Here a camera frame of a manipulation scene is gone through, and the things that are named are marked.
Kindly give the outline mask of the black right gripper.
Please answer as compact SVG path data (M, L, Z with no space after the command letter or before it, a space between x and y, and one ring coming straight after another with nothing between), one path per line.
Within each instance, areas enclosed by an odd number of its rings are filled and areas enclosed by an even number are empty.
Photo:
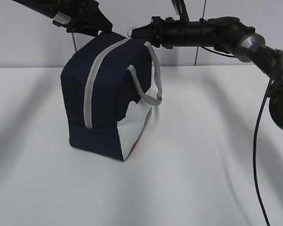
M159 16L153 16L151 23L143 27L134 28L131 37L134 39L151 40L153 46L172 49L184 46L186 22L167 17L165 20Z

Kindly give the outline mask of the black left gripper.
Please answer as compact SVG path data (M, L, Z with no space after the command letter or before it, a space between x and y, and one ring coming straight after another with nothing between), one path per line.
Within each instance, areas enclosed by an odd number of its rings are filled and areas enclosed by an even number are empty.
M95 0L54 0L52 3L53 24L66 28L67 33L95 37L99 31L112 32L113 24Z

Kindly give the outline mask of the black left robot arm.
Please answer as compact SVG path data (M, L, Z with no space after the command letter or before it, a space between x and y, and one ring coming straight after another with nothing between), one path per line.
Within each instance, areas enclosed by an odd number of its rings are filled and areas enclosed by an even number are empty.
M95 0L18 0L17 3L53 20L67 33L80 33L92 37L99 32L112 32L113 24L99 9Z

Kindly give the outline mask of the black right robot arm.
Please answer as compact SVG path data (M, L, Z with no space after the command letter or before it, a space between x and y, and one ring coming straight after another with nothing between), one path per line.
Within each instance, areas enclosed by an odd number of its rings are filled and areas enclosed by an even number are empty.
M283 130L283 51L267 46L264 37L239 18L225 16L191 22L184 1L174 0L172 4L179 20L154 16L150 24L133 29L131 37L148 39L157 48L213 47L220 55L254 63L271 79L267 89L269 112Z

